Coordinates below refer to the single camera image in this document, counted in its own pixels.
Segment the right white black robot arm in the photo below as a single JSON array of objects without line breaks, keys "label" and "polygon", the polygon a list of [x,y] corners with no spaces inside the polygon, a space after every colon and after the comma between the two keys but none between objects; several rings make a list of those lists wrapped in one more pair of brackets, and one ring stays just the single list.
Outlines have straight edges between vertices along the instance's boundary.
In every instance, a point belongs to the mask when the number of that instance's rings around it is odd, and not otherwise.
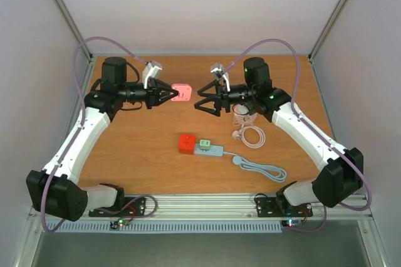
[{"label": "right white black robot arm", "polygon": [[263,58],[243,63],[245,82],[230,85],[222,65],[211,67],[214,80],[198,90],[197,110],[220,116],[221,110],[249,102],[266,120],[286,132],[312,159],[319,171],[315,179],[290,183],[276,193],[276,206],[291,214],[301,204],[320,202],[335,207],[363,186],[363,154],[347,149],[319,129],[284,90],[273,86]]}]

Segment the aluminium front rail frame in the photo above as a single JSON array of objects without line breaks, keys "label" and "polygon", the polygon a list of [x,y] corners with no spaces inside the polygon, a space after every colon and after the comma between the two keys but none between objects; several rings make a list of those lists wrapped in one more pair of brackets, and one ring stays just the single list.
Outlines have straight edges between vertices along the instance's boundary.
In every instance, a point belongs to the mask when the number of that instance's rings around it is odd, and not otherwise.
[{"label": "aluminium front rail frame", "polygon": [[[158,209],[146,221],[257,220],[252,194],[155,194]],[[371,210],[352,211],[341,205],[323,211],[321,204],[311,205],[308,221],[372,220]]]}]

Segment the left small circuit board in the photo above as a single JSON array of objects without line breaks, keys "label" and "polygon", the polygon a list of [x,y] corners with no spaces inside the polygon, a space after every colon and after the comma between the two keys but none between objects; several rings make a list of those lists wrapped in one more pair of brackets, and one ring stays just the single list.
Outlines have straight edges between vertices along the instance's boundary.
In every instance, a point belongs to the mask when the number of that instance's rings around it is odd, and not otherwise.
[{"label": "left small circuit board", "polygon": [[125,219],[119,219],[117,221],[111,221],[110,222],[110,230],[119,230],[120,228],[123,228],[125,226],[129,226],[130,225],[130,221],[129,220],[125,220]]}]

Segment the pink cube plug adapter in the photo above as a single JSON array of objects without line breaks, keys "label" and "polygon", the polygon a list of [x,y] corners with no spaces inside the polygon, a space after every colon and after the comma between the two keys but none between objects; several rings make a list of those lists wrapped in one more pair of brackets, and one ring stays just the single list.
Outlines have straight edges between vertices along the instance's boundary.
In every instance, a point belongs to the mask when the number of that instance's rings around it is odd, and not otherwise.
[{"label": "pink cube plug adapter", "polygon": [[192,87],[186,83],[174,83],[172,88],[178,95],[171,99],[172,102],[189,102],[192,96]]}]

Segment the dark green patterned cube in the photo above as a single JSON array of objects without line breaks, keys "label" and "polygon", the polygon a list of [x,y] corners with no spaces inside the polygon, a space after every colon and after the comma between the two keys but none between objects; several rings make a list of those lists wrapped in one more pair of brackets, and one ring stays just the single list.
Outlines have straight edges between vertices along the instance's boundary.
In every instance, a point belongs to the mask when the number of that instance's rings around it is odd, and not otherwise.
[{"label": "dark green patterned cube", "polygon": [[254,114],[257,113],[255,105],[253,104],[253,102],[246,102],[244,105],[246,106],[249,115],[254,115]]}]

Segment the right small circuit board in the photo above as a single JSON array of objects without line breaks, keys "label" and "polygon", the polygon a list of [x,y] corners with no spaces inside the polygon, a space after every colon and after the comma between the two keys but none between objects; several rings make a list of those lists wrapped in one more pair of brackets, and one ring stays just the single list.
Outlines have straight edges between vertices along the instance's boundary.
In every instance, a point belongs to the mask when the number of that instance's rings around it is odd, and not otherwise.
[{"label": "right small circuit board", "polygon": [[287,219],[287,220],[282,220],[281,221],[281,225],[283,227],[287,227],[287,228],[294,228],[294,227],[298,227],[301,226],[305,223],[304,220],[300,220],[300,219]]}]

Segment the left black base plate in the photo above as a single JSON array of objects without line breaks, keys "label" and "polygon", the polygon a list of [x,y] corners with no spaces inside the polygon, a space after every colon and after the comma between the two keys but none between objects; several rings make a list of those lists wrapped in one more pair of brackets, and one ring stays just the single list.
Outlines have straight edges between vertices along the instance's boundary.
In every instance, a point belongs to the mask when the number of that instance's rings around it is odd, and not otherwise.
[{"label": "left black base plate", "polygon": [[142,217],[145,215],[145,197],[124,197],[111,207],[90,210],[90,217]]}]

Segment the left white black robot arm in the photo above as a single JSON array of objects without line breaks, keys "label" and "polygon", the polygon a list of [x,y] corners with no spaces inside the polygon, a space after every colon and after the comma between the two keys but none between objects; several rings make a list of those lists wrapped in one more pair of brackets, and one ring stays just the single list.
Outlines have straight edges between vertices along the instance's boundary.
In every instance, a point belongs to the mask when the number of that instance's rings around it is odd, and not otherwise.
[{"label": "left white black robot arm", "polygon": [[33,208],[42,217],[51,215],[77,221],[84,212],[94,209],[105,208],[112,216],[125,211],[122,187],[113,184],[78,187],[83,166],[100,135],[124,103],[142,103],[151,109],[178,94],[169,84],[159,80],[160,63],[147,62],[137,81],[127,80],[129,65],[122,57],[105,59],[102,75],[84,97],[84,109],[59,151],[41,171],[32,170],[28,174],[26,184]]}]

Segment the small circuit board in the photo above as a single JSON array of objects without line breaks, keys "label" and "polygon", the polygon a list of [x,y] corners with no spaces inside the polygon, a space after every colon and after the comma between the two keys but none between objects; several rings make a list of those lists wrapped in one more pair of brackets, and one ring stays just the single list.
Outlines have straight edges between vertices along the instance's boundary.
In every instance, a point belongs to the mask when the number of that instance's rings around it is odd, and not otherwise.
[{"label": "small circuit board", "polygon": [[287,219],[287,220],[282,220],[281,221],[281,225],[283,227],[287,227],[287,228],[294,228],[294,227],[298,227],[301,226],[305,223],[304,220],[300,220],[300,219]]},{"label": "small circuit board", "polygon": [[125,219],[119,219],[117,221],[111,221],[110,222],[110,230],[119,230],[120,228],[123,228],[125,226],[129,226],[130,225],[130,221],[129,220],[125,220]]}]

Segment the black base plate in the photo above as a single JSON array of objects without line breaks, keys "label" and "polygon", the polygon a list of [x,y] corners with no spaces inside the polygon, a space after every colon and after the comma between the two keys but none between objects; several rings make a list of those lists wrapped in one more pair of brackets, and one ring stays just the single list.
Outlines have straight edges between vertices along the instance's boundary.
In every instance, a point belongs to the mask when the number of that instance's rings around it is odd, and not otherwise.
[{"label": "black base plate", "polygon": [[291,206],[283,197],[259,193],[253,199],[258,217],[312,217],[310,203]]},{"label": "black base plate", "polygon": [[90,217],[142,217],[145,215],[145,197],[124,197],[111,207],[90,210]]}]

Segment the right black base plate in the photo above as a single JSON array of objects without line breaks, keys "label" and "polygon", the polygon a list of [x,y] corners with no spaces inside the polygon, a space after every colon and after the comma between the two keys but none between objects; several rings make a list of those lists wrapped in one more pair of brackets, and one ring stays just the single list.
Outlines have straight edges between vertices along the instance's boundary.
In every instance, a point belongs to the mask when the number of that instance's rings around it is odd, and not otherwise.
[{"label": "right black base plate", "polygon": [[258,217],[312,217],[310,203],[291,206],[283,197],[259,193],[253,199]]}]

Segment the light blue power strip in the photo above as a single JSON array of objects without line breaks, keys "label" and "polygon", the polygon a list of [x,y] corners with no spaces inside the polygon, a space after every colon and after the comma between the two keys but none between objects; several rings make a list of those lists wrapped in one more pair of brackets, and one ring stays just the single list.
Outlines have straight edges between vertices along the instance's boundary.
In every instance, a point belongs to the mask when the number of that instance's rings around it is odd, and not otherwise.
[{"label": "light blue power strip", "polygon": [[211,145],[210,149],[201,149],[200,144],[195,144],[194,155],[205,157],[222,157],[224,155],[224,147],[220,145]]}]

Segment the red cube plug adapter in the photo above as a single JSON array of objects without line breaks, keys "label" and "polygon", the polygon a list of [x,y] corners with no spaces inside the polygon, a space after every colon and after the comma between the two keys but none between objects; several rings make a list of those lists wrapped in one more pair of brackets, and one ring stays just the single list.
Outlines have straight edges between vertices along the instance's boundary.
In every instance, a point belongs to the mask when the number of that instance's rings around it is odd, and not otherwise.
[{"label": "red cube plug adapter", "polygon": [[178,151],[180,154],[193,155],[195,151],[195,135],[189,133],[180,134]]}]

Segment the green small plug charger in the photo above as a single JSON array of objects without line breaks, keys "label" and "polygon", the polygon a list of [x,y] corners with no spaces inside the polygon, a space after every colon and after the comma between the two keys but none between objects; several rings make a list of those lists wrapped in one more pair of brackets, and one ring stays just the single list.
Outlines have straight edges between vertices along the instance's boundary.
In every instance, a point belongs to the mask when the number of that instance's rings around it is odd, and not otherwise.
[{"label": "green small plug charger", "polygon": [[206,139],[199,140],[199,149],[202,151],[208,151],[211,149],[211,141]]}]

